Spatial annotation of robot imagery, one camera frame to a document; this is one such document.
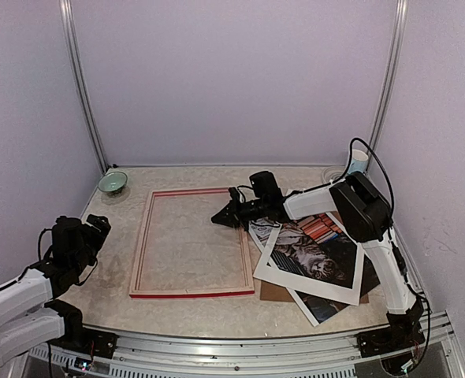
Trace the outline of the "green ceramic bowl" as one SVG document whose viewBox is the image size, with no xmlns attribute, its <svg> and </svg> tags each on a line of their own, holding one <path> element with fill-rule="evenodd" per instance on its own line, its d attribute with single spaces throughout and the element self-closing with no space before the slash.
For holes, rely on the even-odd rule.
<svg viewBox="0 0 465 378">
<path fill-rule="evenodd" d="M 108 172 L 99 182 L 98 189 L 102 193 L 114 195 L 123 191 L 128 182 L 128 176 L 123 172 Z"/>
</svg>

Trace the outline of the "cat and books photo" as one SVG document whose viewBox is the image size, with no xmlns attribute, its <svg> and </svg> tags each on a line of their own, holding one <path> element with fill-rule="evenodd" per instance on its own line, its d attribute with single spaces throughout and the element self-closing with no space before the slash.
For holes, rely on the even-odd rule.
<svg viewBox="0 0 465 378">
<path fill-rule="evenodd" d="M 277 268 L 304 280 L 352 289 L 359 248 L 348 237 L 336 213 L 320 213 L 289 224 L 259 219 L 249 233 L 261 253 L 269 253 L 267 268 Z M 318 326 L 349 306 L 347 303 L 299 291 L 279 280 L 262 281 L 261 299 L 294 301 L 311 325 Z"/>
</svg>

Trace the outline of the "light blue ceramic mug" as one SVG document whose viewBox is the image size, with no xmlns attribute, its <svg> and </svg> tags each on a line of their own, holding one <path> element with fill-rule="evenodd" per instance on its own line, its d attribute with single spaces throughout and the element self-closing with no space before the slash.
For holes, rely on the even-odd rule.
<svg viewBox="0 0 465 378">
<path fill-rule="evenodd" d="M 352 150 L 352 159 L 348 169 L 348 174 L 353 172 L 364 173 L 368 166 L 369 156 L 366 152 L 362 150 L 353 149 Z"/>
</svg>

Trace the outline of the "round swirl pattern plate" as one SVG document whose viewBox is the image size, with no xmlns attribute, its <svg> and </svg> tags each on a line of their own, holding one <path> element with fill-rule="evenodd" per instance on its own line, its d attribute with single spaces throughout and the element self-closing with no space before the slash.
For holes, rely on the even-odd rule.
<svg viewBox="0 0 465 378">
<path fill-rule="evenodd" d="M 321 177 L 323 183 L 330 183 L 341 180 L 348 174 L 348 169 L 344 166 L 334 165 L 325 168 L 322 171 Z"/>
</svg>

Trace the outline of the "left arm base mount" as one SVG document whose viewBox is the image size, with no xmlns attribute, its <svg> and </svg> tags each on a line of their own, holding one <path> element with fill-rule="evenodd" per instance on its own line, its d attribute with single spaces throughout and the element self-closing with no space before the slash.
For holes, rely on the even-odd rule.
<svg viewBox="0 0 465 378">
<path fill-rule="evenodd" d="M 50 341 L 53 347 L 60 347 L 91 358 L 111 359 L 117 346 L 118 335 L 84 327 L 82 324 L 65 324 L 65 333 Z"/>
</svg>

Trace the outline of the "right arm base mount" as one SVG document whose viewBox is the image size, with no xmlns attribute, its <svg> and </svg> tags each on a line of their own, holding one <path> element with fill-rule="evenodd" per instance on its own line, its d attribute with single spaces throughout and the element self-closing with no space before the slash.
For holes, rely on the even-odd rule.
<svg viewBox="0 0 465 378">
<path fill-rule="evenodd" d="M 416 299 L 405 314 L 387 312 L 387 326 L 360 332 L 357 343 L 361 357 L 373 357 L 423 344 L 426 341 L 420 324 L 423 310 L 422 301 Z"/>
</svg>

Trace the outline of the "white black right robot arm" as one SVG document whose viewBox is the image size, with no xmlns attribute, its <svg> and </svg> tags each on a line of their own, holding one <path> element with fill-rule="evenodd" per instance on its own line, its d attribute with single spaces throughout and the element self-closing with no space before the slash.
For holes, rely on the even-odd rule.
<svg viewBox="0 0 465 378">
<path fill-rule="evenodd" d="M 407 267 L 393 228 L 393 198 L 385 198 L 358 171 L 343 172 L 333 182 L 288 195 L 282 194 L 271 172 L 258 172 L 250 181 L 255 199 L 242 201 L 239 190 L 229 188 L 229 203 L 212 216 L 212 223 L 247 228 L 250 222 L 264 217 L 283 224 L 318 213 L 338 212 L 346 232 L 365 249 L 387 301 L 388 327 L 363 332 L 361 337 L 393 350 L 399 350 L 407 342 L 428 340 L 430 333 L 422 330 L 420 319 L 423 314 L 431 313 L 430 304 L 426 297 L 415 292 L 407 278 Z"/>
</svg>

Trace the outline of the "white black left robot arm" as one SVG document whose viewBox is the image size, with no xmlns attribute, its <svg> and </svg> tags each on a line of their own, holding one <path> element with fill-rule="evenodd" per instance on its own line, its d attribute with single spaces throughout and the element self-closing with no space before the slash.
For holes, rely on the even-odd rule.
<svg viewBox="0 0 465 378">
<path fill-rule="evenodd" d="M 86 221 L 60 216 L 37 262 L 0 285 L 0 369 L 41 343 L 89 356 L 112 355 L 117 337 L 85 328 L 82 312 L 60 299 L 71 287 L 84 285 L 81 275 L 97 266 L 110 230 L 104 216 L 90 214 Z"/>
</svg>

